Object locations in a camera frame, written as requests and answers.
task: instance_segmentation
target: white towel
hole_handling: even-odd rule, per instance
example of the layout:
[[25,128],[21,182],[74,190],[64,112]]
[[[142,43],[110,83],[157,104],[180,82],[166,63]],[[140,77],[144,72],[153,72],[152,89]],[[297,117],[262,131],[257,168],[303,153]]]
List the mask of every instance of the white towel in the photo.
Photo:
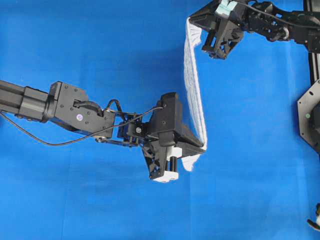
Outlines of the white towel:
[[[207,150],[207,129],[201,101],[195,57],[195,47],[201,43],[201,32],[201,28],[189,23],[189,18],[186,20],[186,38],[184,44],[184,84],[196,133],[199,136],[200,141],[204,144],[203,149]],[[187,171],[191,171],[194,163],[199,157],[200,154],[184,157],[182,159],[183,167]]]
[[318,226],[320,226],[320,215],[316,218],[316,224],[318,224]]

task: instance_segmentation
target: black robotic arm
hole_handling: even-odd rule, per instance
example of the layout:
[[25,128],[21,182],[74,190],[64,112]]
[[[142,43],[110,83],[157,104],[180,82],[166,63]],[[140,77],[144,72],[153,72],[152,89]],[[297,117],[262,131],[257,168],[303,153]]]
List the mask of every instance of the black robotic arm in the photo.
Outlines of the black robotic arm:
[[[117,110],[112,110],[115,103]],[[164,94],[156,106],[143,114],[122,112],[120,104],[113,99],[105,109],[89,101],[85,91],[56,82],[49,93],[31,87],[21,87],[0,80],[0,117],[37,141],[48,146],[64,146],[89,137],[98,143],[108,143],[125,147],[141,147],[149,178],[157,182],[169,182],[179,177],[177,160],[187,156],[202,154],[201,143],[182,122],[183,106],[175,92]],[[152,113],[149,122],[143,116]],[[4,113],[17,118],[46,123],[47,121],[74,133],[85,135],[77,140],[52,144],[40,140],[14,123]],[[122,122],[115,124],[120,117]],[[113,128],[118,127],[114,140]]]
[[320,53],[320,12],[288,12],[270,1],[254,1],[213,0],[192,14],[190,23],[208,32],[202,50],[225,60],[244,32],[255,32],[270,42],[294,40],[310,53]]

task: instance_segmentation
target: bolt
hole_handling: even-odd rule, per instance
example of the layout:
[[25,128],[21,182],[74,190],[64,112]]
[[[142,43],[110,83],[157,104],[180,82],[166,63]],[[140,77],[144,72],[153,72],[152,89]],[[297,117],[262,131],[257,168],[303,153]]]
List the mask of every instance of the bolt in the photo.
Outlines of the bolt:
[[82,120],[84,119],[84,116],[82,116],[81,114],[78,114],[78,115],[76,116],[76,119],[77,119],[78,121],[82,121]]
[[135,132],[136,132],[137,134],[140,134],[140,133],[142,132],[141,127],[137,127],[137,128],[135,129]]

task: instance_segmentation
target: metal frame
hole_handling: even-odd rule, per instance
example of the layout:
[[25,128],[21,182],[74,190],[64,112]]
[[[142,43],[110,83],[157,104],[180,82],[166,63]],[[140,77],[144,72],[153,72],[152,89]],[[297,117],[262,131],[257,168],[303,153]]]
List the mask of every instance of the metal frame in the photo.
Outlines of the metal frame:
[[[320,12],[320,1],[318,0],[304,0],[304,10]],[[310,66],[310,83],[320,79],[320,54],[309,53],[309,66]]]
[[309,128],[311,112],[320,102],[320,80],[312,85],[308,91],[298,100],[298,117],[300,136],[317,152],[320,152],[320,144],[313,137]]

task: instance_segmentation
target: black cable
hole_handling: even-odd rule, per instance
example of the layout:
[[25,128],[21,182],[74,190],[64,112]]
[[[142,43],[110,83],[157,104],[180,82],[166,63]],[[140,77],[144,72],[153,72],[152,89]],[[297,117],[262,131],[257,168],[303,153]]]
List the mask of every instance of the black cable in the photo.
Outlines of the black cable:
[[108,105],[106,106],[105,110],[110,110],[111,104],[115,103],[116,109],[120,113],[120,117],[122,118],[123,121],[126,121],[125,115],[122,112],[120,102],[117,99],[112,99],[109,101]]
[[90,106],[96,109],[98,116],[100,117],[103,116],[101,107],[93,101],[78,101],[78,102],[75,102],[73,106],[76,108],[83,107],[83,106]]
[[0,117],[3,117],[5,120],[7,120],[9,123],[11,123],[13,126],[15,126],[17,129],[19,129],[20,131],[24,132],[25,134],[27,134],[28,136],[30,136],[31,138],[33,138],[34,140],[38,141],[39,143],[42,143],[44,145],[47,145],[47,146],[51,146],[51,147],[60,147],[60,146],[65,146],[65,145],[69,145],[69,144],[74,144],[74,143],[77,143],[77,142],[80,142],[80,141],[83,141],[89,137],[92,137],[92,136],[95,136],[95,135],[98,135],[98,134],[101,134],[105,131],[108,131],[110,129],[114,129],[114,128],[118,128],[118,127],[123,127],[123,126],[126,126],[128,125],[129,123],[132,123],[134,122],[135,120],[153,112],[154,110],[157,110],[157,109],[163,109],[162,106],[156,106],[156,107],[153,107],[151,108],[150,110],[144,112],[143,114],[141,115],[138,115],[132,119],[130,119],[129,121],[125,122],[125,123],[122,123],[122,124],[118,124],[118,125],[113,125],[113,126],[110,126],[110,127],[107,127],[103,130],[100,130],[100,131],[97,131],[97,132],[94,132],[90,135],[87,135],[87,136],[84,136],[84,137],[81,137],[81,138],[78,138],[76,140],[72,140],[72,141],[67,141],[67,142],[63,142],[63,143],[56,143],[56,144],[53,144],[53,143],[48,143],[46,141],[43,141],[39,138],[37,138],[36,136],[32,135],[30,132],[28,132],[27,130],[23,129],[22,127],[20,127],[18,124],[16,124],[14,121],[12,121],[10,118],[8,118],[6,115],[4,115],[1,111],[0,111]]
[[240,4],[240,5],[246,6],[248,9],[254,10],[254,11],[258,12],[258,13],[264,14],[264,15],[269,16],[269,17],[271,17],[271,18],[277,19],[277,20],[280,21],[280,22],[283,22],[283,23],[288,24],[288,25],[291,25],[291,26],[295,26],[295,27],[297,27],[297,28],[320,29],[320,26],[317,27],[317,26],[300,25],[300,24],[295,24],[295,23],[293,23],[293,22],[289,22],[289,21],[283,20],[283,19],[281,19],[281,18],[278,18],[278,17],[275,16],[275,15],[272,15],[272,14],[267,13],[267,12],[265,12],[265,11],[261,11],[261,10],[259,10],[259,9],[256,9],[256,8],[253,7],[253,6],[250,6],[249,4],[246,4],[246,3],[243,3],[243,2],[239,2],[239,1],[237,1],[237,0],[231,0],[231,2],[236,2],[236,3]]

